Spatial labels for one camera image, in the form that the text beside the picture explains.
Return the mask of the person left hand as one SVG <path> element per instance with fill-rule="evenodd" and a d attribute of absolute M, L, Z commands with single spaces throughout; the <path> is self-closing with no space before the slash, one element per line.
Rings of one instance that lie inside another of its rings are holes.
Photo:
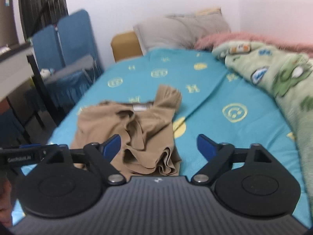
<path fill-rule="evenodd" d="M 7 228 L 12 226 L 11 191 L 11 183 L 5 178 L 1 186 L 1 224 Z"/>

